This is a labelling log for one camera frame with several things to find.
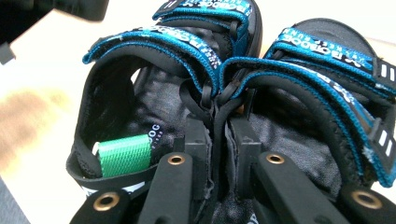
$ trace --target brass grommet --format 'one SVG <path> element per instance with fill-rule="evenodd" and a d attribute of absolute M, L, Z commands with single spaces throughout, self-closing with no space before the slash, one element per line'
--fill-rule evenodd
<path fill-rule="evenodd" d="M 116 206 L 119 201 L 120 196 L 116 192 L 106 192 L 95 200 L 93 203 L 93 208 L 96 211 L 105 212 Z"/>
<path fill-rule="evenodd" d="M 183 163 L 186 159 L 182 156 L 174 155 L 168 158 L 168 162 L 172 165 L 180 165 Z"/>
<path fill-rule="evenodd" d="M 382 207 L 381 201 L 375 195 L 363 190 L 353 191 L 352 198 L 355 202 L 367 208 L 379 209 Z"/>
<path fill-rule="evenodd" d="M 283 162 L 285 162 L 285 159 L 283 157 L 276 154 L 268 154 L 265 159 L 273 164 L 282 164 Z"/>

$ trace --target velcro strap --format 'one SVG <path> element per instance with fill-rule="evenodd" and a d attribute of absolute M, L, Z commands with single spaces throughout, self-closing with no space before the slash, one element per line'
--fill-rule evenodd
<path fill-rule="evenodd" d="M 161 21 L 193 20 L 206 21 L 228 30 L 231 21 L 238 21 L 233 53 L 243 55 L 248 43 L 248 21 L 252 5 L 246 0 L 170 0 L 153 15 Z"/>
<path fill-rule="evenodd" d="M 278 50 L 288 53 L 291 61 L 326 66 L 360 83 L 382 98 L 396 96 L 395 66 L 378 57 L 372 58 L 354 49 L 306 34 L 296 28 L 283 30 L 265 55 L 270 59 Z"/>
<path fill-rule="evenodd" d="M 156 49 L 157 51 L 147 52 L 148 57 L 161 57 L 158 54 L 159 51 L 163 53 L 163 57 L 170 57 L 177 63 L 182 64 L 192 77 L 198 91 L 202 92 L 205 78 L 199 78 L 198 76 L 202 75 L 202 70 L 192 65 L 191 59 L 196 60 L 204 68 L 205 74 L 210 77 L 213 85 L 212 95 L 217 93 L 219 88 L 219 66 L 221 65 L 220 58 L 198 36 L 173 27 L 158 25 L 143 27 L 101 38 L 93 44 L 82 61 L 84 63 L 90 63 L 105 57 L 115 49 L 126 46 L 141 46 Z M 161 61 L 155 65 L 162 67 Z"/>
<path fill-rule="evenodd" d="M 234 74 L 235 69 L 247 68 L 252 72 L 240 80 L 238 90 L 232 98 L 239 96 L 254 77 L 278 76 L 289 79 L 312 92 L 331 112 L 334 120 L 348 141 L 359 175 L 364 175 L 361 157 L 364 155 L 372 164 L 380 184 L 391 187 L 396 177 L 395 140 L 381 125 L 380 119 L 373 118 L 351 93 L 328 77 L 300 65 L 275 60 L 235 57 L 224 62 L 220 70 L 220 90 L 230 80 L 226 74 Z"/>
<path fill-rule="evenodd" d="M 147 134 L 100 142 L 95 146 L 103 177 L 131 174 L 149 168 L 151 146 Z"/>

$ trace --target black insole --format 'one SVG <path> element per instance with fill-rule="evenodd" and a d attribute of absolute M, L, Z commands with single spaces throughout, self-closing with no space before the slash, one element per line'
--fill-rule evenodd
<path fill-rule="evenodd" d="M 293 27 L 323 40 L 329 40 L 333 43 L 355 49 L 367 56 L 375 56 L 373 49 L 368 45 L 367 40 L 363 36 L 339 21 L 312 19 L 296 23 Z"/>
<path fill-rule="evenodd" d="M 341 176 L 309 110 L 275 88 L 259 89 L 249 122 L 266 150 L 289 156 L 318 187 L 336 195 Z"/>
<path fill-rule="evenodd" d="M 190 113 L 179 98 L 184 80 L 151 66 L 141 70 L 134 83 L 134 105 L 120 135 L 147 133 L 153 162 L 172 151 L 175 138 L 184 136 L 184 121 Z"/>

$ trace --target table surface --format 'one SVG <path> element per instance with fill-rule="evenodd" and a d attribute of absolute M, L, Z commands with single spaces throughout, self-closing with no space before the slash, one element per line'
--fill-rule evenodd
<path fill-rule="evenodd" d="M 154 24 L 151 15 L 162 3 L 110 1 L 100 22 L 52 10 L 11 43 L 16 59 L 0 65 L 0 175 L 31 223 L 69 223 L 85 200 L 65 170 L 83 85 L 92 66 L 82 64 L 82 55 L 101 36 Z M 391 7 L 384 7 L 386 1 L 376 1 L 375 6 L 340 0 L 331 6 L 318 6 L 313 0 L 287 6 L 282 1 L 258 4 L 262 52 L 284 27 L 327 17 L 354 27 L 380 57 L 396 64 L 396 17 Z M 375 183 L 373 189 L 396 202 L 395 188 L 383 189 Z"/>

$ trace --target black object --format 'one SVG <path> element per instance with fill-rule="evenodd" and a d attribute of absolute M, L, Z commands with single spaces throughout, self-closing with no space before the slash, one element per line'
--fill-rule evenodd
<path fill-rule="evenodd" d="M 340 211 L 352 223 L 391 224 L 396 221 L 396 205 L 371 189 L 345 185 L 338 196 Z"/>
<path fill-rule="evenodd" d="M 335 206 L 320 192 L 297 165 L 286 155 L 263 152 L 254 167 L 262 188 L 255 185 L 256 195 L 265 190 L 282 223 L 349 223 Z M 260 211 L 256 211 L 260 223 Z"/>
<path fill-rule="evenodd" d="M 44 10 L 57 8 L 89 21 L 105 18 L 108 0 L 35 0 Z"/>
<path fill-rule="evenodd" d="M 14 41 L 50 11 L 31 2 L 0 0 L 0 45 Z"/>
<path fill-rule="evenodd" d="M 204 139 L 205 130 L 201 129 L 203 123 L 194 118 L 189 118 L 188 121 L 189 130 L 186 131 L 184 148 L 191 149 L 185 151 L 193 152 L 194 142 L 197 144 L 195 149 L 204 150 L 203 146 L 207 142 Z M 230 119 L 236 148 L 241 153 L 239 155 L 249 156 L 247 160 L 240 160 L 240 165 L 246 167 L 238 169 L 245 171 L 248 179 L 246 176 L 238 176 L 238 180 L 244 181 L 239 184 L 238 188 L 242 191 L 238 193 L 241 198 L 253 199 L 255 217 L 260 224 L 388 224 L 396 220 L 396 205 L 377 192 L 345 185 L 335 201 L 320 191 L 288 156 L 270 151 L 258 155 L 257 137 L 246 122 L 240 117 Z M 183 142 L 183 139 L 179 140 L 178 145 Z M 111 223 L 192 223 L 196 214 L 193 209 L 194 197 L 200 195 L 196 192 L 200 188 L 192 183 L 197 183 L 197 174 L 203 173 L 202 170 L 195 170 L 202 167 L 193 164 L 202 158 L 202 155 L 195 154 L 192 157 L 180 152 L 180 148 L 166 154 L 161 158 L 150 185 L 145 185 L 145 189 L 142 188 L 129 197 L 128 194 L 125 197 L 123 190 L 120 191 L 120 197 L 123 200 L 128 198 L 128 203 L 122 201 L 122 204 L 114 206 L 108 213 L 100 214 L 106 217 L 97 216 L 97 211 L 93 210 L 99 197 L 103 198 L 109 192 L 119 193 L 116 189 L 100 190 L 87 199 L 71 223 L 105 223 L 104 220 L 107 223 L 109 220 Z M 143 204 L 143 207 L 136 206 L 137 204 Z"/>
<path fill-rule="evenodd" d="M 163 156 L 138 223 L 190 223 L 191 192 L 192 157 L 180 152 Z"/>
<path fill-rule="evenodd" d="M 0 44 L 0 64 L 6 64 L 15 58 L 9 44 L 7 42 Z"/>
<path fill-rule="evenodd" d="M 130 197 L 123 189 L 102 189 L 92 194 L 70 223 L 121 223 Z"/>

